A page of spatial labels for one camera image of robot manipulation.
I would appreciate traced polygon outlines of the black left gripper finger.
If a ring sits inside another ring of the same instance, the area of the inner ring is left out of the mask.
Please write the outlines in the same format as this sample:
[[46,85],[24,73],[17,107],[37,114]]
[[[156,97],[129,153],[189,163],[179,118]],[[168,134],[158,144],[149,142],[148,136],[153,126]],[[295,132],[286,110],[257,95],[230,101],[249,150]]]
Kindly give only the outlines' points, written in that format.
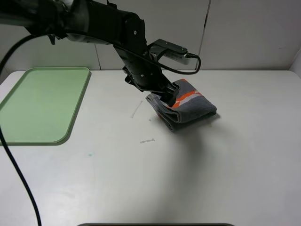
[[161,96],[161,101],[167,104],[169,107],[172,107],[176,102],[179,90],[180,86],[175,82],[168,84],[165,88],[164,94]]

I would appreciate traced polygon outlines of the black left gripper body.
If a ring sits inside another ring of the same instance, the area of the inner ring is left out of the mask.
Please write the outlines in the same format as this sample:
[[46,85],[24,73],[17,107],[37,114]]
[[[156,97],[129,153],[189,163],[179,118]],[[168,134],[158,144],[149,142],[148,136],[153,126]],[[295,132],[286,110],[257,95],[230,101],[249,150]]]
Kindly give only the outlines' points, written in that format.
[[165,77],[159,66],[150,63],[128,51],[114,47],[125,64],[127,81],[141,91],[154,93],[174,93],[174,85]]

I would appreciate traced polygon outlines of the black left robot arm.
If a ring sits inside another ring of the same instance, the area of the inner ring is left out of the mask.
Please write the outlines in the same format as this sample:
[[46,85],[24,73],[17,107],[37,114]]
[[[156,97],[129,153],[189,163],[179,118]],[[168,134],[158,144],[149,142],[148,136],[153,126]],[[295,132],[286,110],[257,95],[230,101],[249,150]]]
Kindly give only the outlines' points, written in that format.
[[48,36],[52,43],[67,38],[74,42],[112,45],[124,63],[126,82],[140,91],[175,103],[179,87],[162,73],[147,46],[145,23],[135,13],[115,4],[93,0],[3,0],[0,22],[24,27],[29,39]]

